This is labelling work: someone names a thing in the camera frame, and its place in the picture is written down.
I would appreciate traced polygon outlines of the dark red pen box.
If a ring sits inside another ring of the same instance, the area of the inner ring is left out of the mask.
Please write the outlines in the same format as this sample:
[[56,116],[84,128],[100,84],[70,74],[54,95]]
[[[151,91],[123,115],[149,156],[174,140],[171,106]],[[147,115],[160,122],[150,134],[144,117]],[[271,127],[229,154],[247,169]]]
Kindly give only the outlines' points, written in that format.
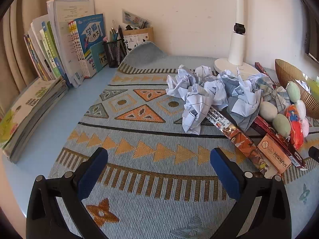
[[254,122],[251,124],[251,127],[260,133],[260,135],[268,135],[271,137],[275,144],[279,146],[280,149],[284,152],[284,154],[290,158],[293,165],[302,170],[306,171],[307,165],[300,154],[295,150],[294,146],[292,146],[287,139],[285,139],[280,134],[277,134],[274,128],[268,124],[262,117],[257,116]]

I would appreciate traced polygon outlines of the pink playing card box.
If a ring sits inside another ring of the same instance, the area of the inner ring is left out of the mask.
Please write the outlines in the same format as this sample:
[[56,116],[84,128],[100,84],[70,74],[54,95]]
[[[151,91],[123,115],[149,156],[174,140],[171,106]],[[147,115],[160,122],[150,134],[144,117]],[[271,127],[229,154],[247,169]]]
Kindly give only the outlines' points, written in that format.
[[265,135],[258,144],[258,149],[273,164],[279,174],[283,174],[290,166],[291,160],[273,138]]

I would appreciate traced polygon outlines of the red white duck plush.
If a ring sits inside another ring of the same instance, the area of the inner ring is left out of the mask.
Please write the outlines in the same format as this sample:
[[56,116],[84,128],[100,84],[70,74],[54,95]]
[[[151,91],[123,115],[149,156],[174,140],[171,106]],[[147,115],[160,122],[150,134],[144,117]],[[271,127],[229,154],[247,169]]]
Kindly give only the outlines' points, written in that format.
[[286,117],[291,126],[290,143],[297,151],[302,147],[304,138],[306,138],[309,134],[309,122],[306,118],[302,120],[299,117],[299,113],[295,105],[290,105],[286,109]]

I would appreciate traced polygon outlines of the three-ball plush keychain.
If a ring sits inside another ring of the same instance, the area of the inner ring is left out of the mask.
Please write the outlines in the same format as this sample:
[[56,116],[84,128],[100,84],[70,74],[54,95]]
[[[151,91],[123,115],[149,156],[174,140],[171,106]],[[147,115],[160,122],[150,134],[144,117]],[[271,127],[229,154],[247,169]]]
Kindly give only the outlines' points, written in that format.
[[[299,87],[294,82],[289,82],[287,88],[290,105],[295,105],[299,117],[303,120],[306,118],[306,108],[304,102],[301,100],[301,94]],[[287,138],[290,136],[291,126],[289,120],[286,117],[286,109],[282,112],[278,112],[277,108],[267,101],[262,101],[260,107],[260,116],[273,124],[273,128],[277,131],[278,134]]]

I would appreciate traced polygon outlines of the orange anime pen box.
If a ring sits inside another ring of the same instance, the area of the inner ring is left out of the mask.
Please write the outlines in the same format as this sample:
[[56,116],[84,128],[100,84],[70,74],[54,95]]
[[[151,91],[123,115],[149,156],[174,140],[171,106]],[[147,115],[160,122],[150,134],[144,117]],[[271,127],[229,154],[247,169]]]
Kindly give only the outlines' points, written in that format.
[[253,165],[265,178],[271,179],[274,175],[278,174],[277,169],[258,149],[254,142],[212,106],[208,111],[207,119],[215,127],[217,127],[246,158],[253,163]]

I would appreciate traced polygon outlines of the plaid fabric bow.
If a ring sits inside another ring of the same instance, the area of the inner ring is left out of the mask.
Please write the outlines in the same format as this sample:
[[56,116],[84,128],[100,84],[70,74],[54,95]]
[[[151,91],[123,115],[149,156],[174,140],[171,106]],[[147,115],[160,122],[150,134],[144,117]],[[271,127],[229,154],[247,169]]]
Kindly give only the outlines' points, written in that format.
[[264,101],[273,104],[278,112],[282,112],[290,105],[288,92],[282,86],[275,86],[272,80],[265,76],[259,78],[255,86],[258,90],[262,90],[262,98]]

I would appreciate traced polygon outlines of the large paper front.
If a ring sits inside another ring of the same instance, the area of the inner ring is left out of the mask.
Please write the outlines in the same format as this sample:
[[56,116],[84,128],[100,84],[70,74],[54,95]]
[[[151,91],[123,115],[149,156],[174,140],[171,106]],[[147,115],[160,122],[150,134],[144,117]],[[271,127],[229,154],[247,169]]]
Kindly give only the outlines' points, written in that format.
[[189,87],[182,114],[182,127],[187,134],[200,135],[201,122],[213,103],[212,96],[200,85]]

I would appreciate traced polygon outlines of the brown ribbed bowl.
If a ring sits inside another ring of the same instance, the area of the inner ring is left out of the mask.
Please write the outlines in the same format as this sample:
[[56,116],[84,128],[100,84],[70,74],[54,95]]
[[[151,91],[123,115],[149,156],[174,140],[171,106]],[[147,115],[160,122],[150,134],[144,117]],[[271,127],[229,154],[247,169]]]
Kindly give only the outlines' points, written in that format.
[[318,119],[319,104],[318,86],[316,83],[301,70],[281,59],[275,59],[275,70],[279,83],[282,86],[286,87],[291,81],[299,87],[301,100],[305,104],[307,116]]

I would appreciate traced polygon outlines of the small red box behind lamp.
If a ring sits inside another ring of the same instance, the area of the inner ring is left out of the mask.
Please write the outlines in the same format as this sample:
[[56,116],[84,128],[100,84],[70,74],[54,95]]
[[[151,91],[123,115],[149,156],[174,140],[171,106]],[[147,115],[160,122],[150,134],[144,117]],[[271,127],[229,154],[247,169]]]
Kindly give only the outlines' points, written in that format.
[[267,75],[267,71],[262,67],[262,65],[259,62],[255,62],[255,68],[262,74]]

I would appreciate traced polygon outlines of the stack of flat magazines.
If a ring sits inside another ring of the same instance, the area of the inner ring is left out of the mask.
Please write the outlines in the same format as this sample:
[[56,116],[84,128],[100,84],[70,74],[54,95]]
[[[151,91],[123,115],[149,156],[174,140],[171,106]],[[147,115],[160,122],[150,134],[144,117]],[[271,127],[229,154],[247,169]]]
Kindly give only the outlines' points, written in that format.
[[37,126],[67,92],[62,77],[38,78],[19,95],[1,120],[1,152],[10,162],[19,161]]

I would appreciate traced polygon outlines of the patterned blue woven mat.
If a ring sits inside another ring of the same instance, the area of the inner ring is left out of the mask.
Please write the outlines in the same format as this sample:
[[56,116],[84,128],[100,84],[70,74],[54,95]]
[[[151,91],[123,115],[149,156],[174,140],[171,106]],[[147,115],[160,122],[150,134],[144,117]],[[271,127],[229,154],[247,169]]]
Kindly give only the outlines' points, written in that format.
[[255,166],[209,120],[200,134],[182,128],[183,100],[168,96],[179,65],[148,43],[132,51],[68,137],[49,176],[74,171],[99,148],[108,152],[84,205],[108,238],[210,238],[235,204],[210,163],[220,148],[242,170]]

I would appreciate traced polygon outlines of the dark monitor screen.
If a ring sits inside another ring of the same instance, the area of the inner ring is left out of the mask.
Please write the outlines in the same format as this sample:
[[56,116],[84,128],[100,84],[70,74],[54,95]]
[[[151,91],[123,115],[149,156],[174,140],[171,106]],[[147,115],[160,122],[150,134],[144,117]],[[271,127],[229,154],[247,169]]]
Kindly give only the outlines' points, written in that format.
[[318,63],[318,0],[302,0],[305,5],[308,30],[306,34],[306,54]]

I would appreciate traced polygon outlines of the beige curtain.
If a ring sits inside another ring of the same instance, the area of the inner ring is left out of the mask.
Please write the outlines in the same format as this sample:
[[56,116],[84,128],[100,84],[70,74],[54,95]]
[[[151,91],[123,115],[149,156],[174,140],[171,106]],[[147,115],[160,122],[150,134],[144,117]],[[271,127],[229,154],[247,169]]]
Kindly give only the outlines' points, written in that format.
[[47,13],[49,0],[13,0],[1,19],[1,117],[38,74],[24,34],[32,20]]

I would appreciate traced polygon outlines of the upright books row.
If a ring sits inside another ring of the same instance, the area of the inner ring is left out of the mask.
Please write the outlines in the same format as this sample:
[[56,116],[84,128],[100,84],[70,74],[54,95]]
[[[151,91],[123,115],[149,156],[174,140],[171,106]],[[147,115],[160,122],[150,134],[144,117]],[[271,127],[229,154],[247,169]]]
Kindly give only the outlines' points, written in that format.
[[69,87],[79,87],[97,70],[90,53],[85,53],[88,39],[80,24],[95,15],[94,0],[49,0],[47,13],[32,20],[24,35],[31,61],[40,79],[62,77]]

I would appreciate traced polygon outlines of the blue study book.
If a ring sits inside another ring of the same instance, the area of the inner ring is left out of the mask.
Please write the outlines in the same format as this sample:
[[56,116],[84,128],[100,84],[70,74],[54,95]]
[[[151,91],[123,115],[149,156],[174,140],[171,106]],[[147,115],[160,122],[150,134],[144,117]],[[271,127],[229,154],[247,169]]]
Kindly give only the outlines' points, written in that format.
[[76,18],[68,25],[83,76],[91,78],[97,72],[91,47],[101,42],[105,36],[104,15],[95,14]]

